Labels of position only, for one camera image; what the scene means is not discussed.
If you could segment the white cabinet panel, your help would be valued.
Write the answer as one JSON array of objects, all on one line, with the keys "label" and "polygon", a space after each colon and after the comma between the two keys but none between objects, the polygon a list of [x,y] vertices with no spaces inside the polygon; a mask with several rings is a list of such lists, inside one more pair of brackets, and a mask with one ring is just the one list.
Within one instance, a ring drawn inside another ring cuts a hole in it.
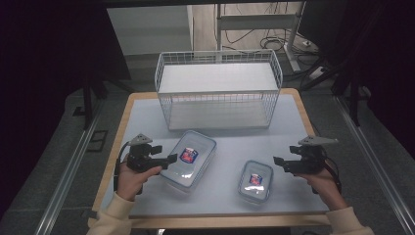
[{"label": "white cabinet panel", "polygon": [[124,56],[193,49],[190,5],[107,10]]}]

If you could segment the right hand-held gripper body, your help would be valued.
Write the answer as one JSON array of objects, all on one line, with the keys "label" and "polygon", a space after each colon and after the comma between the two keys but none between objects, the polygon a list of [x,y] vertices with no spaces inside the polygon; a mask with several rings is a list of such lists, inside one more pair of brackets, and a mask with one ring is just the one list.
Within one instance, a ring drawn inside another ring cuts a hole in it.
[{"label": "right hand-held gripper body", "polygon": [[298,146],[301,147],[299,161],[292,161],[289,167],[283,167],[286,172],[316,174],[319,173],[328,164],[325,154],[324,145],[336,144],[337,139],[330,139],[319,136],[307,136],[299,141]]}]

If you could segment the small clear plastic food container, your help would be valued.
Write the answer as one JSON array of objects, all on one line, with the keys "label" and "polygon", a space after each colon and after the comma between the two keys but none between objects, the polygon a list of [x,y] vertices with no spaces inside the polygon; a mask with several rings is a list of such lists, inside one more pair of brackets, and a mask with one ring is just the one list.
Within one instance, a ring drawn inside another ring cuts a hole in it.
[{"label": "small clear plastic food container", "polygon": [[262,204],[267,201],[273,180],[273,168],[257,161],[247,161],[238,186],[239,195],[245,200]]}]

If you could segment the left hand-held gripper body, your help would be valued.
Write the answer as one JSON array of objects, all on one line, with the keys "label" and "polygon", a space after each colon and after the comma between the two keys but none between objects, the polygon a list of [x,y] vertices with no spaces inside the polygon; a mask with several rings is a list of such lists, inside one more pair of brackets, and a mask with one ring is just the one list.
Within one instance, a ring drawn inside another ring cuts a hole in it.
[{"label": "left hand-held gripper body", "polygon": [[142,133],[128,142],[127,166],[136,172],[145,172],[155,167],[156,159],[151,158],[152,139]]}]

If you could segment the white wire two-tier rack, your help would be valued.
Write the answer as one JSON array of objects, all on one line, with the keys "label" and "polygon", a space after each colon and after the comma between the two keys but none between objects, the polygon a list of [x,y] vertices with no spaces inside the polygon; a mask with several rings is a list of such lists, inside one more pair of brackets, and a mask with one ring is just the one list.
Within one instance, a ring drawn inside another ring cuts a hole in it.
[{"label": "white wire two-tier rack", "polygon": [[282,81],[272,50],[162,53],[155,74],[170,130],[266,128]]}]

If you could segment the person's right hand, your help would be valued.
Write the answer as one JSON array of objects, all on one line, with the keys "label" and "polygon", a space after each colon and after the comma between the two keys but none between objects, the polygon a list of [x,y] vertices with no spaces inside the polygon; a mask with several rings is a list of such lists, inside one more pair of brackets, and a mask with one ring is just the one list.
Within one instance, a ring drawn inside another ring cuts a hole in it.
[{"label": "person's right hand", "polygon": [[339,192],[333,176],[327,169],[317,174],[298,173],[298,177],[306,180],[320,196],[330,211],[338,211],[347,208],[344,197]]}]

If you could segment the aluminium floor rail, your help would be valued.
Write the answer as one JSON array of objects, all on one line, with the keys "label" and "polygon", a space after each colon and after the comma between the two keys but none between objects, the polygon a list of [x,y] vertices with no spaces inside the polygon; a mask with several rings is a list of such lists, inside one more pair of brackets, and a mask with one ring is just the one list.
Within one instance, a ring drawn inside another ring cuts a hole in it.
[{"label": "aluminium floor rail", "polygon": [[92,120],[89,126],[82,132],[80,140],[78,141],[74,152],[69,158],[63,174],[61,175],[60,181],[55,188],[55,191],[46,207],[33,235],[50,235],[59,213],[63,207],[66,197],[69,192],[69,188],[73,183],[78,168],[83,160],[86,152],[88,143],[95,131],[99,117],[105,105],[105,100],[98,100],[92,112]]},{"label": "aluminium floor rail", "polygon": [[335,97],[334,100],[339,107],[351,135],[355,139],[364,159],[369,164],[374,177],[381,186],[381,189],[390,203],[392,210],[405,234],[415,235],[415,216],[412,214],[402,196],[393,185],[362,129],[357,126],[349,116],[346,102],[339,97]]}]

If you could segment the large clear plastic food container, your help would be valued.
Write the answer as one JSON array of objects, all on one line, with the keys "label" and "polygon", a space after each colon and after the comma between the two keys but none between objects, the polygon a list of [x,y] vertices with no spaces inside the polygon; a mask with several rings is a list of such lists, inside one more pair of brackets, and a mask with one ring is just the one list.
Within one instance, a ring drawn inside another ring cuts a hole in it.
[{"label": "large clear plastic food container", "polygon": [[161,176],[168,184],[183,192],[193,191],[215,155],[216,141],[202,133],[188,130],[171,151],[177,161]]}]

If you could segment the white power strip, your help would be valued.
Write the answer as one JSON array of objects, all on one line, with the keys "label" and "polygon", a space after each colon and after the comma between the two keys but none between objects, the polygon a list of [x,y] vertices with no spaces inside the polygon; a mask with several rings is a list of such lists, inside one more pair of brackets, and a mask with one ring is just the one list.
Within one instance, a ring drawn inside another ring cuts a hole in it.
[{"label": "white power strip", "polygon": [[326,71],[325,68],[323,67],[318,67],[315,71],[313,71],[310,75],[309,78],[311,80],[318,78],[319,76],[321,76],[324,72]]}]

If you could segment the black metal stand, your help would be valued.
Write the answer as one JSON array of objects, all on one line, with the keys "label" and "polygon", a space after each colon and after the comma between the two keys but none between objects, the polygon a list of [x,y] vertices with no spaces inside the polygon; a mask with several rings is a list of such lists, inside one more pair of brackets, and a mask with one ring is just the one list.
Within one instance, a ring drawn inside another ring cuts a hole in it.
[{"label": "black metal stand", "polygon": [[336,79],[331,87],[331,92],[335,96],[342,96],[348,88],[348,115],[352,122],[356,126],[359,126],[358,102],[364,100],[364,97],[359,93],[360,75],[357,63],[353,59],[346,59],[340,64],[327,69],[317,78],[312,79],[306,84],[301,84],[300,91],[309,90],[334,76]]}]

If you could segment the person's left hand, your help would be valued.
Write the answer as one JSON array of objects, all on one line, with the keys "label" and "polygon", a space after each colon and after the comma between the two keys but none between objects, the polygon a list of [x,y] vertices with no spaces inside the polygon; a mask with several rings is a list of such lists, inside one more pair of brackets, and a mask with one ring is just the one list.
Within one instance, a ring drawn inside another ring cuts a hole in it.
[{"label": "person's left hand", "polygon": [[127,161],[119,165],[116,193],[123,199],[133,202],[137,193],[148,179],[161,172],[160,166],[155,166],[145,172],[136,172],[127,166]]}]

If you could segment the white metal desk frame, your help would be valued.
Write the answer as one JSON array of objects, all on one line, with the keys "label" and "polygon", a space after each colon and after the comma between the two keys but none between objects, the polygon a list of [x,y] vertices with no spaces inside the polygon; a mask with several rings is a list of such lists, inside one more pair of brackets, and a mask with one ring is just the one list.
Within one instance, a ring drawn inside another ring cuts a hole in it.
[{"label": "white metal desk frame", "polygon": [[222,49],[221,32],[223,30],[288,29],[291,34],[283,44],[283,49],[293,72],[300,72],[300,65],[294,55],[293,46],[304,6],[305,2],[300,1],[297,10],[293,14],[227,16],[222,14],[221,5],[217,4],[215,17],[216,49]]}]

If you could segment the black floor plate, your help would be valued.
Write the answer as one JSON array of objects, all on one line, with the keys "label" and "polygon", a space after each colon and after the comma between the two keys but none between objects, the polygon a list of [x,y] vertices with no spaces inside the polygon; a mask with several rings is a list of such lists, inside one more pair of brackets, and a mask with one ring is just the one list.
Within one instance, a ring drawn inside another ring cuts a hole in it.
[{"label": "black floor plate", "polygon": [[87,146],[87,152],[102,152],[108,136],[107,130],[95,130]]}]

